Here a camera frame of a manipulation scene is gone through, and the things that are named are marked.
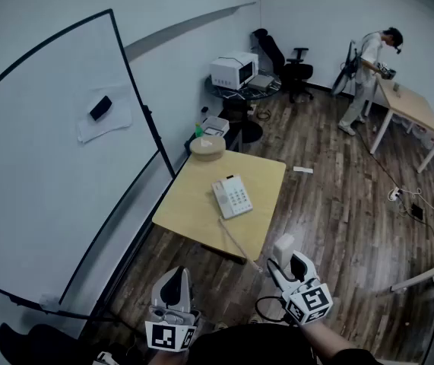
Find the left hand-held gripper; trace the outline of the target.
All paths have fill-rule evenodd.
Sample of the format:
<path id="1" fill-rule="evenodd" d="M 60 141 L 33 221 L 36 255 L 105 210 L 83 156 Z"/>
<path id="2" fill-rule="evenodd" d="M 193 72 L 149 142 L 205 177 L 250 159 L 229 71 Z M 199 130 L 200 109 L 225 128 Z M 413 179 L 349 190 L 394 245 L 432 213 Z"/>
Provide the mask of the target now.
<path id="1" fill-rule="evenodd" d="M 200 317 L 193 304 L 189 270 L 179 266 L 168 271 L 152 288 L 145 321 L 147 346 L 161 351 L 186 351 Z"/>

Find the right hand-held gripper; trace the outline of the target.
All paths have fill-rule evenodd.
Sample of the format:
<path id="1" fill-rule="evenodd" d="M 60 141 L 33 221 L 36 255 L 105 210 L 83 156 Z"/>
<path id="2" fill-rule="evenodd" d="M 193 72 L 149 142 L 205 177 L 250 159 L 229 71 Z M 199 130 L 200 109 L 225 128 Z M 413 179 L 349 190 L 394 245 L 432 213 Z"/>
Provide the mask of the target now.
<path id="1" fill-rule="evenodd" d="M 315 265 L 305 255 L 293 252 L 290 269 L 294 278 L 287 277 L 273 259 L 267 260 L 267 267 L 275 285 L 283 292 L 284 309 L 295 323 L 306 325 L 328 314 L 333 306 L 330 291 L 327 284 L 317 279 Z M 297 280 L 304 283 L 293 288 Z"/>

